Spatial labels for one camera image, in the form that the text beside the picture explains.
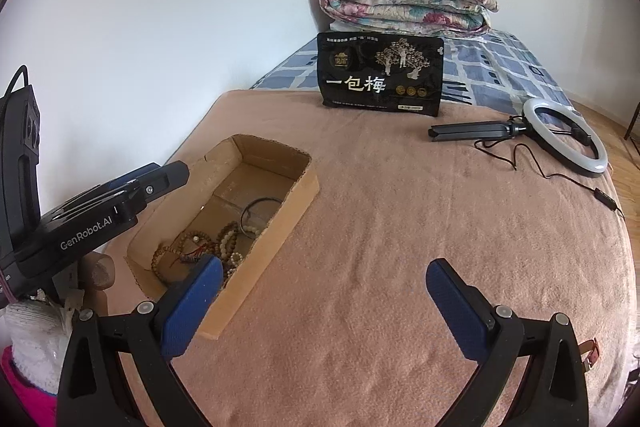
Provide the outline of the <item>left hand white glove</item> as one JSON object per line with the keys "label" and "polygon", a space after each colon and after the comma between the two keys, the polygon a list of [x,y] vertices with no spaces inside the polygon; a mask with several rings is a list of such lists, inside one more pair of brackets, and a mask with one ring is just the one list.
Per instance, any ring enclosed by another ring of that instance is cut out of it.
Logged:
{"label": "left hand white glove", "polygon": [[1,374],[38,426],[56,423],[56,394],[74,313],[83,307],[107,311],[104,291],[115,282],[115,263],[106,254],[91,253],[65,274],[70,279],[60,305],[39,289],[34,298],[1,311]]}

